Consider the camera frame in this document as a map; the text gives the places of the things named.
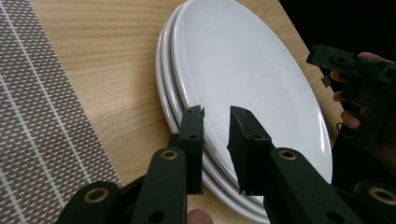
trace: wooden table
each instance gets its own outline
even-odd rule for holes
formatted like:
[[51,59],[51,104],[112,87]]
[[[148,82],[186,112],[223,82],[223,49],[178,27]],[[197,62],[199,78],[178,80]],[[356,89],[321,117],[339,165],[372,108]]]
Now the wooden table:
[[[155,79],[161,28],[181,0],[31,0],[72,85],[123,184],[144,175],[151,155],[170,135]],[[322,74],[305,63],[308,49],[276,0],[241,0],[277,34],[301,66],[329,127],[342,107]],[[189,196],[189,209],[207,210],[215,223],[254,223],[210,190]]]

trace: woven placemat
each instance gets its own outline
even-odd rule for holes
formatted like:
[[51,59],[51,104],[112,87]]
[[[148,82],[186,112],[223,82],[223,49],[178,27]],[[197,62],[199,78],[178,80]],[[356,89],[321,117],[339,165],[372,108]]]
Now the woven placemat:
[[53,223],[120,179],[27,0],[0,0],[0,223]]

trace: stack of plates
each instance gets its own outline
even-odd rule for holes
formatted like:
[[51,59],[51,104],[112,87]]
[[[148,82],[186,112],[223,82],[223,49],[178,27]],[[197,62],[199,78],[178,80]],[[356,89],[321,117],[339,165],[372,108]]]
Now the stack of plates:
[[184,109],[205,109],[204,183],[236,212],[269,223],[263,197],[238,194],[227,150],[231,105],[250,110],[276,147],[299,150],[330,183],[330,142],[315,95],[289,51],[249,9],[233,0],[180,5],[159,37],[156,78],[172,132]]

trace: screw hole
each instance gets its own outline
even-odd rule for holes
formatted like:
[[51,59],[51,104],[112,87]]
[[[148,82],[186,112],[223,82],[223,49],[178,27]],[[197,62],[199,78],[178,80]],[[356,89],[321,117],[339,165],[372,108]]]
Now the screw hole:
[[173,150],[167,150],[167,151],[164,151],[163,153],[161,153],[161,157],[163,159],[166,159],[166,160],[170,161],[170,160],[172,160],[172,159],[177,157],[177,152],[175,152]]
[[333,223],[344,223],[344,218],[334,211],[328,211],[326,217]]
[[281,150],[279,156],[285,160],[294,161],[297,159],[297,155],[292,151]]
[[165,215],[163,214],[163,212],[156,211],[149,215],[148,221],[151,223],[160,223],[163,221],[164,218]]
[[378,187],[372,187],[369,189],[371,196],[382,203],[387,203],[389,205],[396,205],[396,195],[387,190]]
[[108,189],[106,188],[96,188],[88,191],[84,196],[84,201],[86,203],[99,203],[104,200],[108,195]]

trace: gray placemat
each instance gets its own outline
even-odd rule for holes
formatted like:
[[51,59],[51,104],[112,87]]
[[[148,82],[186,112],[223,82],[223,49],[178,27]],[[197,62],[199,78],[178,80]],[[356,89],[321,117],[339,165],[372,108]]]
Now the gray placemat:
[[27,0],[0,0],[0,223],[53,223],[120,179]]

